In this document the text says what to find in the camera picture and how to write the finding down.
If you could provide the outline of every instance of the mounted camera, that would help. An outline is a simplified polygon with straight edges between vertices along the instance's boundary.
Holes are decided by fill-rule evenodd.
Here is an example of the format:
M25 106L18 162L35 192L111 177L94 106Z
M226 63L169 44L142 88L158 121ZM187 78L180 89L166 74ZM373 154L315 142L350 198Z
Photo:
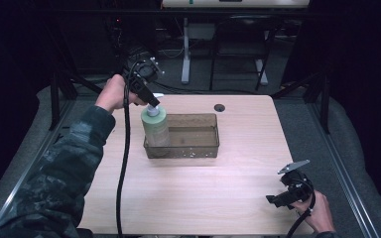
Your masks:
M278 171L278 175L284 174L281 177L281 182L288 187L288 191L285 191L279 195L267 195L267 199L270 203L274 203L275 206L287 206L289 209L294 207L290 205L295 201L306 201L314 192L314 186L308 177L297 170L297 168L308 164L310 161L296 162L288 164Z
M162 77L164 72L160 70L155 58L149 61L137 61L128 71L129 90L137 94L144 102L156 107L160 101L154 96L153 92L147 87L148 83Z

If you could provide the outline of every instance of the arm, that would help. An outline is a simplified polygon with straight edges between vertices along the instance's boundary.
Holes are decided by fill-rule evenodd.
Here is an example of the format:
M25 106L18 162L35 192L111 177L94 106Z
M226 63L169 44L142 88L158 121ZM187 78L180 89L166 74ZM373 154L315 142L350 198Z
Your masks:
M329 203L326 196L315 190L316 203L311 216L306 218L306 222L317 233L317 238L339 238L336 234L332 222L332 215L329 209ZM304 213L311 204L312 197L305 202L294 202L294 206L299 213Z
M94 106L41 158L0 221L0 237L77 237L84 197L123 107L123 78L109 79ZM135 94L130 102L144 104Z

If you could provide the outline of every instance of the camouflage jacket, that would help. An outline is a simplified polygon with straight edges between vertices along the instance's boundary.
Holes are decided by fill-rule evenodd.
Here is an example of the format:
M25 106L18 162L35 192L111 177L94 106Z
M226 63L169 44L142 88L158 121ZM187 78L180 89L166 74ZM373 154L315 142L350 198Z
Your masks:
M70 132L40 159L0 221L0 237L79 237L84 197L115 125L106 110L92 106ZM339 238L324 232L317 238Z

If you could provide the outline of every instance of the person's right hand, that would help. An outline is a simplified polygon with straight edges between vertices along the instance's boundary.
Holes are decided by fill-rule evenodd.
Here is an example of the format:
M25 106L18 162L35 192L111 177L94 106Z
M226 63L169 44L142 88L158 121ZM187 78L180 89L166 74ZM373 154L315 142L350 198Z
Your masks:
M112 78L107 80L106 85L100 92L100 95L95 102L96 106L99 106L110 113L113 113L115 109L123 108L125 79L115 74ZM129 93L129 103L136 103L139 105L147 105L143 102L135 93Z
M335 228L332 223L332 215L330 214L329 203L327 202L326 196L315 190L316 203L311 216L308 216L305 220L308 222L311 228L314 229L315 233L321 233L325 231L334 232ZM303 214L311 204L312 196L305 202L293 202L291 205L294 206L297 211Z

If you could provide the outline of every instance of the transparent plastic box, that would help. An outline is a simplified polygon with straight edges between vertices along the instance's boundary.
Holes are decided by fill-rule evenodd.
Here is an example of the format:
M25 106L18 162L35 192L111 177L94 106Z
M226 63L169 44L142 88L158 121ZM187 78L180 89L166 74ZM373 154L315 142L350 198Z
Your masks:
M168 114L170 146L144 148L149 159L216 158L219 147L214 113Z

